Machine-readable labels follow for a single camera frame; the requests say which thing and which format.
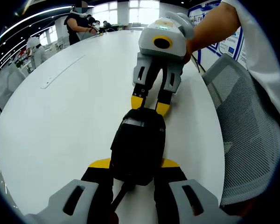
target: face mask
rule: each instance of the face mask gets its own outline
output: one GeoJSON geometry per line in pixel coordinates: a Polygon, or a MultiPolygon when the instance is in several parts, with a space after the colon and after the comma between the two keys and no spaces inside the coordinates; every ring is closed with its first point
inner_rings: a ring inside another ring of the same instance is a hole
{"type": "Polygon", "coordinates": [[[70,13],[77,14],[77,15],[79,15],[81,18],[85,18],[85,17],[88,16],[88,14],[86,14],[86,13],[81,14],[81,13],[74,12],[73,10],[71,10],[70,13]]]}

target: yellow accent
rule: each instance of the yellow accent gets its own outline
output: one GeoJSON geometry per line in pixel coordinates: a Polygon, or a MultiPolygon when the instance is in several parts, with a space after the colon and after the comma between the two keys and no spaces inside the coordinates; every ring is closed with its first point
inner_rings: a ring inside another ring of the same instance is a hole
{"type": "Polygon", "coordinates": [[[177,164],[173,160],[163,159],[161,167],[162,168],[166,168],[166,167],[179,167],[179,164],[177,164]]]}
{"type": "Polygon", "coordinates": [[[139,107],[141,107],[142,102],[143,102],[143,98],[132,96],[131,97],[132,109],[138,109],[139,107]]]}
{"type": "Polygon", "coordinates": [[[110,166],[110,161],[111,161],[111,158],[104,159],[104,160],[98,160],[98,161],[95,161],[92,164],[90,164],[89,167],[108,169],[110,166]]]}
{"type": "Polygon", "coordinates": [[[169,45],[169,47],[168,47],[167,49],[171,48],[172,45],[173,45],[172,40],[171,40],[170,38],[166,37],[166,36],[155,36],[155,37],[153,38],[153,44],[154,44],[154,41],[155,41],[156,39],[164,39],[164,40],[168,41],[170,45],[169,45]]]}
{"type": "Polygon", "coordinates": [[[167,27],[173,27],[173,23],[172,22],[167,22],[167,21],[163,21],[163,20],[157,20],[155,22],[155,24],[163,25],[163,26],[167,26],[167,27]]]}
{"type": "Polygon", "coordinates": [[[170,105],[158,102],[156,111],[158,114],[160,114],[164,117],[165,114],[168,112],[169,108],[170,108],[170,105]]]}

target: mesh office chair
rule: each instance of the mesh office chair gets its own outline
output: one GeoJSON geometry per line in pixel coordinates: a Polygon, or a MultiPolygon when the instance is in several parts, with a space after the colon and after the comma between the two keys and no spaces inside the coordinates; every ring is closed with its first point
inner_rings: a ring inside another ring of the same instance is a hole
{"type": "Polygon", "coordinates": [[[267,93],[227,54],[203,75],[219,118],[225,153],[221,205],[263,193],[280,158],[280,128],[267,93]]]}
{"type": "Polygon", "coordinates": [[[3,110],[14,91],[24,81],[25,75],[14,63],[5,65],[0,71],[0,109],[3,110]]]}

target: person's arm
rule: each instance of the person's arm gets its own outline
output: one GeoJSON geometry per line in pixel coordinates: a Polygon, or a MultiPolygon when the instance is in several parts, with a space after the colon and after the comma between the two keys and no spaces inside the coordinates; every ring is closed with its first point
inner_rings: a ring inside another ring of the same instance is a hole
{"type": "Polygon", "coordinates": [[[90,28],[78,26],[77,21],[73,18],[67,20],[67,25],[69,25],[69,27],[76,32],[89,32],[90,30],[90,28]]]}
{"type": "Polygon", "coordinates": [[[231,36],[240,27],[236,9],[224,2],[210,10],[204,19],[194,28],[195,37],[187,40],[187,54],[185,61],[188,62],[192,52],[218,43],[231,36]]]}
{"type": "Polygon", "coordinates": [[[29,58],[29,55],[30,55],[30,48],[27,48],[26,58],[29,58]]]}

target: white round table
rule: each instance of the white round table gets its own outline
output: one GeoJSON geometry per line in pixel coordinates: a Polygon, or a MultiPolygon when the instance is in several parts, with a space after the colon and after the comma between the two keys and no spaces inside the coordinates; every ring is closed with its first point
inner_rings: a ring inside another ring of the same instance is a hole
{"type": "MultiPolygon", "coordinates": [[[[119,31],[70,46],[40,65],[0,116],[0,169],[23,214],[38,213],[49,197],[89,164],[111,157],[111,143],[131,109],[132,73],[140,31],[119,31]]],[[[146,107],[155,107],[159,75],[146,107]]],[[[164,157],[179,163],[221,201],[224,147],[215,107],[192,62],[165,117],[164,157]]],[[[114,180],[114,197],[121,182],[114,180]]],[[[154,185],[137,186],[116,210],[120,223],[156,223],[154,185]]]]}

